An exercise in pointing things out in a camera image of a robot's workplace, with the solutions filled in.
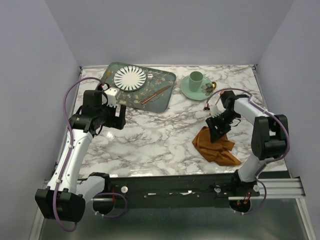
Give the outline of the orange-brown cloth napkin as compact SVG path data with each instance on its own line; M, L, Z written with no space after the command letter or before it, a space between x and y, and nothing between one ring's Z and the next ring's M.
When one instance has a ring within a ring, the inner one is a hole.
M192 144L209 163L214 162L219 166L238 166L242 164L231 153L235 143L230 141L226 135L223 135L215 142L211 142L210 130L207 126L204 126L198 132Z

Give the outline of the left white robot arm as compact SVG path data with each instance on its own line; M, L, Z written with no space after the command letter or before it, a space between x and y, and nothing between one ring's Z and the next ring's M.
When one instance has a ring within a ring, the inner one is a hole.
M102 127L121 130L126 124L126 106L117 105L118 88L86 90L82 105L68 119L71 131L58 166L45 189L38 189L35 201L46 219L78 223L86 204L98 195L107 197L111 190L107 173L94 172L78 183L81 165L89 146Z

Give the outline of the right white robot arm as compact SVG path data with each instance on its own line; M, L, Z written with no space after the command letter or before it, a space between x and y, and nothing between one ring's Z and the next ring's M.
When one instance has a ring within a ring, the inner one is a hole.
M270 163L283 159L290 150L288 119L283 114L273 114L252 101L253 95L236 88L218 90L210 95L204 110L210 112L205 121L214 143L231 130L231 123L244 118L252 124L251 155L238 169L238 179L230 183L230 191L241 196L248 190L248 184L258 179L263 169Z

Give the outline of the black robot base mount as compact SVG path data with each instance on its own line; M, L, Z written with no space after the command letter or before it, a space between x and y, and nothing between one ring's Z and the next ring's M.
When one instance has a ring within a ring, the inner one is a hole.
M242 182L235 173L103 178L103 192L116 193L94 197L93 209L103 214L124 207L239 207L243 201L260 195L254 189L256 181Z

